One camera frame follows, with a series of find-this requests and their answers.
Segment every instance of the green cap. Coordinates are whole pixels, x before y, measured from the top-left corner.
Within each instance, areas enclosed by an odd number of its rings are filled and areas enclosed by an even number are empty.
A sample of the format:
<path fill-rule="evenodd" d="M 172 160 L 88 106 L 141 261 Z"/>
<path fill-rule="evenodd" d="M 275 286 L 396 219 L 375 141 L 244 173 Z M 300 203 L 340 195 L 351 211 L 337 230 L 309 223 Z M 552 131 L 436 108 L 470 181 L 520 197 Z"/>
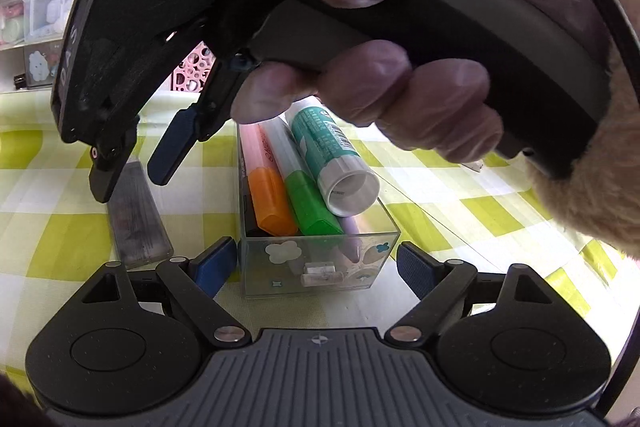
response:
<path fill-rule="evenodd" d="M 316 182 L 305 171 L 293 171 L 284 184 L 303 235 L 344 233 L 334 214 L 324 204 Z"/>

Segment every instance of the white flower sticker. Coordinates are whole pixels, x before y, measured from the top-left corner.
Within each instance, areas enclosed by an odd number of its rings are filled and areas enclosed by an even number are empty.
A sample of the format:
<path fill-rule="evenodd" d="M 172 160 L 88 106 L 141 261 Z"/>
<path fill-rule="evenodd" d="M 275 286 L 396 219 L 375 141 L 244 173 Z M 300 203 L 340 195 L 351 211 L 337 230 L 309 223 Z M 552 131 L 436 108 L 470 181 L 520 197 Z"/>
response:
<path fill-rule="evenodd" d="M 271 243 L 264 251 L 269 254 L 269 261 L 273 264 L 293 261 L 302 255 L 302 250 L 300 250 L 295 241 L 285 241 L 281 245 Z"/>

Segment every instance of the black handle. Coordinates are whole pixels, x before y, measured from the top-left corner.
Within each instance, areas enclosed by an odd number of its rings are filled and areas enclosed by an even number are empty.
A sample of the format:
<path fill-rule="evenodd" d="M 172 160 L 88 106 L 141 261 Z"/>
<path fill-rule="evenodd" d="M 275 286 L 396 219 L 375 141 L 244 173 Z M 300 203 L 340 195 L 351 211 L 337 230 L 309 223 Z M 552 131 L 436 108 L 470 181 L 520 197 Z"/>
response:
<path fill-rule="evenodd" d="M 250 49 L 259 60 L 321 71 L 335 55 L 369 39 L 396 42 L 416 66 L 440 58 L 482 63 L 492 80 L 487 103 L 554 177 L 570 174 L 609 101 L 604 67 L 525 0 L 385 0 L 360 9 L 287 0 Z"/>

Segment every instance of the orange cap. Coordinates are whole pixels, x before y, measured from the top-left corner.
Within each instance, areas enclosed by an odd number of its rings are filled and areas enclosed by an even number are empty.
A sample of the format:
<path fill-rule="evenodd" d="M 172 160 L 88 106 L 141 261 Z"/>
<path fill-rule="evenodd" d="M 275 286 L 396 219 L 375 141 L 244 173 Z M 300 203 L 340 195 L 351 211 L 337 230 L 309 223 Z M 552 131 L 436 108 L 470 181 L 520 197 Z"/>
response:
<path fill-rule="evenodd" d="M 279 172 L 260 167 L 249 172 L 247 178 L 258 226 L 276 237 L 294 235 L 298 226 L 291 216 L 287 189 Z"/>

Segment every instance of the green and white checkered tablecloth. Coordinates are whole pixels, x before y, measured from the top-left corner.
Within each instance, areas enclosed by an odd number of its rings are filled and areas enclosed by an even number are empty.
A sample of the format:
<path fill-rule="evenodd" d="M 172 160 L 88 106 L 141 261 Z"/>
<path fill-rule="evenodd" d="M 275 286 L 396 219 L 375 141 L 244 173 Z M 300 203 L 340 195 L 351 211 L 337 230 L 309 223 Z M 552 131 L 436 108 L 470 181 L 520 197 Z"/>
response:
<path fill-rule="evenodd" d="M 135 154 L 143 163 L 193 95 L 158 92 L 144 108 Z M 538 203 L 522 163 L 495 155 L 481 172 L 434 152 L 405 152 L 374 127 L 338 121 L 382 178 L 381 199 L 402 230 L 438 259 L 481 271 L 527 263 L 606 341 L 615 358 L 640 305 L 640 269 L 607 245 L 562 230 Z M 88 187 L 88 147 L 63 144 L 46 91 L 0 96 L 0 369 L 28 389 L 31 339 L 102 263 L 114 258 L 106 206 Z M 176 255 L 194 257 L 236 235 L 235 127 L 197 144 L 172 181 L 151 185 Z M 369 290 L 242 299 L 237 277 L 217 300 L 252 331 L 260 327 L 389 327 L 414 303 L 390 259 Z"/>

